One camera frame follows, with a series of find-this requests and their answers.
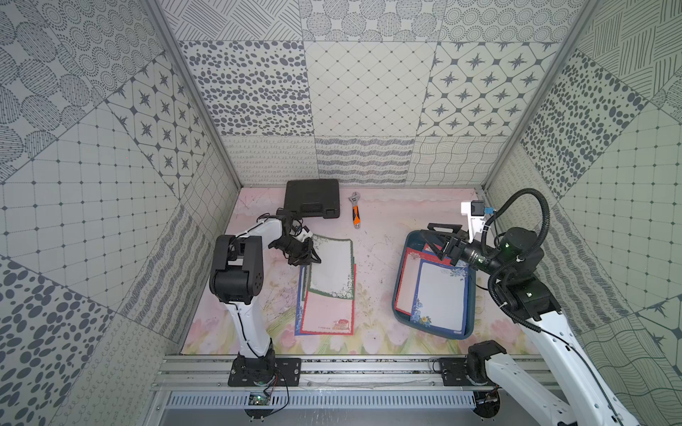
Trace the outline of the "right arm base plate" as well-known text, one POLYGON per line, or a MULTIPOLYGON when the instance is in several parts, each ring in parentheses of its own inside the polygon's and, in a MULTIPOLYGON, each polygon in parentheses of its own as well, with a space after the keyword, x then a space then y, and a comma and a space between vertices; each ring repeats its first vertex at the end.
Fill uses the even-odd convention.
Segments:
POLYGON ((467 357, 446 357, 436 360, 437 371, 444 386, 480 386, 469 375, 467 357))

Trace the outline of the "left green circuit board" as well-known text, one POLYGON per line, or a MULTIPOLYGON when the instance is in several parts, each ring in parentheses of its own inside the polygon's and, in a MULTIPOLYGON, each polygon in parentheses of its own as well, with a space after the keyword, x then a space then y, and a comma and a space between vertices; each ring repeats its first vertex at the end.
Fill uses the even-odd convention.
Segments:
POLYGON ((274 407, 271 398, 264 393, 250 394, 245 414, 251 419, 265 419, 273 413, 274 407))

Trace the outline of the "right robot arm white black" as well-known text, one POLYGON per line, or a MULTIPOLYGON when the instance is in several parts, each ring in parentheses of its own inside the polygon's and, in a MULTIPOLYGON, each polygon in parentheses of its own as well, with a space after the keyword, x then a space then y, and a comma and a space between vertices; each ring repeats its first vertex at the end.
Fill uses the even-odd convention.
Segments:
POLYGON ((638 424, 577 342, 552 291, 535 275, 543 259, 541 246, 551 228, 545 196, 534 188, 523 188, 491 216, 479 201, 465 204, 463 212, 469 222, 466 231, 461 225, 431 223, 422 237, 439 259, 463 262, 488 275, 492 301, 538 349, 564 396, 558 398, 547 390, 492 340, 469 348, 465 359, 468 379, 502 388, 541 425, 638 424), (488 246, 490 227, 524 195, 538 202, 542 216, 539 232, 512 227, 493 247, 488 246))

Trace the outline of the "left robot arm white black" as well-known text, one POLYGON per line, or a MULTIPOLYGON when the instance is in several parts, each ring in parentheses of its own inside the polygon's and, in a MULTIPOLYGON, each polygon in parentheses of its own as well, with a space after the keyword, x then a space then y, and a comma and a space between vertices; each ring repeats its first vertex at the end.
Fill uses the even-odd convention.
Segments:
POLYGON ((279 250, 291 266, 321 263, 313 233, 300 214, 287 209, 265 213, 248 230, 216 239, 209 289, 227 307, 236 328, 236 372, 255 383, 276 375, 275 349, 257 300, 266 278, 265 250, 279 250))

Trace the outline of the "aluminium mounting rail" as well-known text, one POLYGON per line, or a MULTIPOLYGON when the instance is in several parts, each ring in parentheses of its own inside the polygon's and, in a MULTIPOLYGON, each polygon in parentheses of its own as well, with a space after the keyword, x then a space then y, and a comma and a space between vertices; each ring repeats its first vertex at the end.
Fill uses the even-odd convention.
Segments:
MULTIPOLYGON (((493 383, 480 386, 444 386, 437 371, 439 355, 395 356, 304 356, 298 387, 291 391, 490 391, 493 383)), ((167 356, 152 381, 151 389, 162 391, 262 391, 265 387, 229 387, 233 356, 167 356)))

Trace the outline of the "green bordered scalloped stationery paper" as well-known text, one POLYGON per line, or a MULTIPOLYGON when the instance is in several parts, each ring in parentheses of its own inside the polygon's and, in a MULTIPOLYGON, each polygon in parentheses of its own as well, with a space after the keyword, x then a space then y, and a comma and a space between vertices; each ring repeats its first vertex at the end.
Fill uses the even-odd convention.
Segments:
POLYGON ((313 243, 321 263, 311 265, 309 289, 322 296, 353 299, 353 242, 315 235, 313 243))

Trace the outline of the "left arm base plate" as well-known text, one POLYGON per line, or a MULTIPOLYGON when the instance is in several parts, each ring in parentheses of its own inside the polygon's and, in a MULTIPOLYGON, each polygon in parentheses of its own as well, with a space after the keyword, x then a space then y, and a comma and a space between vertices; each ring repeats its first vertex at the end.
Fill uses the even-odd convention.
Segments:
POLYGON ((232 363, 227 383, 229 387, 265 387, 274 382, 298 387, 301 370, 301 358, 256 360, 238 356, 232 363))

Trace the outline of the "teal plastic storage box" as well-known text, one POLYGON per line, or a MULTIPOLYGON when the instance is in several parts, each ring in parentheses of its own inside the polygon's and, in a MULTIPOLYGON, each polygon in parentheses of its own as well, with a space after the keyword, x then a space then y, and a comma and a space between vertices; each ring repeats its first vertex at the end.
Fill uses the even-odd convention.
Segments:
POLYGON ((395 319, 397 319, 397 321, 399 321, 399 323, 406 325, 408 327, 411 327, 411 328, 415 328, 418 331, 428 333, 430 335, 436 335, 437 337, 442 337, 442 338, 449 339, 449 340, 465 340, 465 339, 467 339, 467 337, 470 337, 470 335, 473 332, 473 328, 474 328, 475 299, 476 299, 476 289, 477 289, 477 287, 476 287, 476 272, 474 271, 474 269, 470 268, 470 266, 468 266, 468 264, 466 264, 468 266, 468 271, 469 271, 468 316, 467 316, 465 334, 462 337, 446 337, 445 335, 443 335, 441 333, 429 332, 424 328, 418 328, 416 324, 413 324, 410 322, 410 316, 408 316, 407 314, 401 313, 401 312, 397 312, 394 309, 394 300, 395 300, 395 296, 396 296, 396 291, 398 289, 398 283, 399 283, 399 278, 400 278, 400 274, 401 274, 401 265, 402 265, 403 257, 405 254, 405 250, 407 248, 412 248, 415 250, 423 250, 424 247, 427 247, 427 246, 426 246, 426 242, 424 241, 424 239, 420 236, 420 231, 413 231, 413 232, 408 234, 406 241, 405 241, 405 245, 403 247, 400 266, 399 266, 399 270, 398 270, 397 278, 396 278, 396 284, 394 287, 394 295, 393 295, 393 301, 392 301, 392 311, 393 311, 394 317, 395 317, 395 319))

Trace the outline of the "black plastic tool case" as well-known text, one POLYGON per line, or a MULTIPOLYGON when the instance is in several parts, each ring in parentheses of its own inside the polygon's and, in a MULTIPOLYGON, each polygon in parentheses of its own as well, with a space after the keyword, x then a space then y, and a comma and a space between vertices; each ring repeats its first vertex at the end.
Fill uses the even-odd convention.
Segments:
POLYGON ((283 208, 302 218, 339 218, 339 181, 337 179, 291 180, 286 185, 283 208))

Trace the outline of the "red bordered stationery paper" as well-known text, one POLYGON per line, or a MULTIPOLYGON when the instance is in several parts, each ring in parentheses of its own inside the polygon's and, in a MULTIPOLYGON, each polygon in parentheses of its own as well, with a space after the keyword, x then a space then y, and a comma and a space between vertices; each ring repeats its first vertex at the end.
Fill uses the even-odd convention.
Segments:
POLYGON ((307 289, 302 321, 302 335, 353 335, 353 299, 322 296, 307 289))
POLYGON ((398 289, 394 300, 394 309, 411 315, 414 296, 417 290, 417 279, 419 277, 419 267, 422 260, 435 262, 436 264, 450 265, 450 259, 445 257, 440 260, 429 248, 424 247, 423 250, 415 250, 414 248, 407 248, 403 257, 401 265, 401 274, 398 283, 398 289))

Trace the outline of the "right round circuit board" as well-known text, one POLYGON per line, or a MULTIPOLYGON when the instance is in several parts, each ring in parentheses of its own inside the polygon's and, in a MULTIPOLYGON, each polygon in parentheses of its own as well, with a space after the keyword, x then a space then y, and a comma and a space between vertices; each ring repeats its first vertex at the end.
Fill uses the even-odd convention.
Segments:
POLYGON ((483 419, 491 419, 497 416, 500 410, 500 398, 497 393, 480 393, 474 394, 475 407, 473 412, 483 419))

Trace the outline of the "blue floral stationery paper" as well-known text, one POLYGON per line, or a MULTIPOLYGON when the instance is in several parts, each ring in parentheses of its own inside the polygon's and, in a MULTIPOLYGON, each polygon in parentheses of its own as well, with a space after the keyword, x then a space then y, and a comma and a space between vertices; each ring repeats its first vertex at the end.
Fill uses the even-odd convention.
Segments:
POLYGON ((446 337, 462 337, 468 316, 469 271, 463 262, 422 260, 410 322, 446 337))
POLYGON ((298 295, 297 295, 296 317, 295 317, 295 327, 294 327, 295 335, 302 335, 301 327, 302 327, 303 310, 304 310, 304 304, 305 304, 305 303, 303 303, 303 304, 300 303, 302 267, 303 266, 300 267, 299 276, 298 276, 298 295))

